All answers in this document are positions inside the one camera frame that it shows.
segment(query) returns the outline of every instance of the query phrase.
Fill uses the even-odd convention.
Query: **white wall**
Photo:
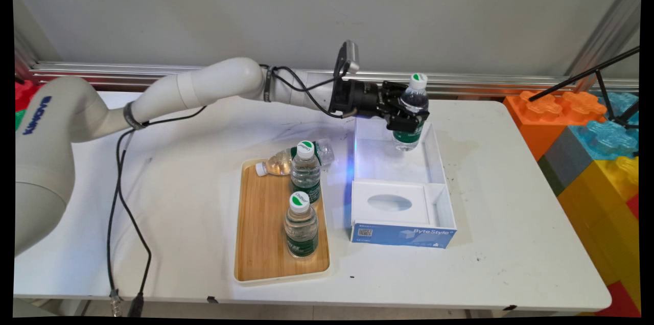
[[[14,0],[14,26],[44,60],[332,68],[353,39],[362,69],[563,75],[613,1]]]

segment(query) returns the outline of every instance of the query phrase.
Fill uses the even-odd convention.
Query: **blue box label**
[[[446,248],[455,229],[355,223],[353,242]]]

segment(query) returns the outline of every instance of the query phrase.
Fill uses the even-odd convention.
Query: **white box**
[[[392,137],[385,120],[357,118],[351,241],[446,248],[456,224],[434,127],[410,152]]]

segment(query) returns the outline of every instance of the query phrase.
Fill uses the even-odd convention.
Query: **yellow block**
[[[638,220],[626,206],[613,211],[590,230],[629,296],[640,307],[640,252]]]
[[[597,164],[624,201],[638,193],[638,157],[620,156],[616,160],[598,160]]]
[[[564,193],[573,201],[588,228],[626,204],[626,199],[612,185],[597,160],[591,162],[561,194]]]
[[[595,268],[597,269],[597,272],[600,274],[600,277],[602,277],[602,280],[604,281],[605,285],[610,285],[612,283],[615,283],[616,281],[619,281],[620,278],[617,276],[617,274],[615,274],[608,260],[604,256],[602,249],[600,248],[598,243],[593,238],[593,235],[591,235],[591,232],[584,224],[581,218],[581,214],[575,208],[574,199],[570,198],[570,193],[568,192],[568,189],[565,189],[558,196],[558,201],[561,203],[561,206],[563,207],[563,211],[566,212],[566,215],[568,216],[568,220],[570,220],[572,227],[574,228],[575,232],[577,232],[577,236],[579,237],[579,240],[583,244],[583,247],[586,249],[586,253],[588,253],[588,256],[591,258],[591,261],[593,261],[593,265],[595,265]]]

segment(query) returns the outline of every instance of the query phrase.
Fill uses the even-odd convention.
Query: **oval cutout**
[[[402,211],[411,208],[411,201],[397,195],[374,195],[368,199],[368,203],[383,211]]]

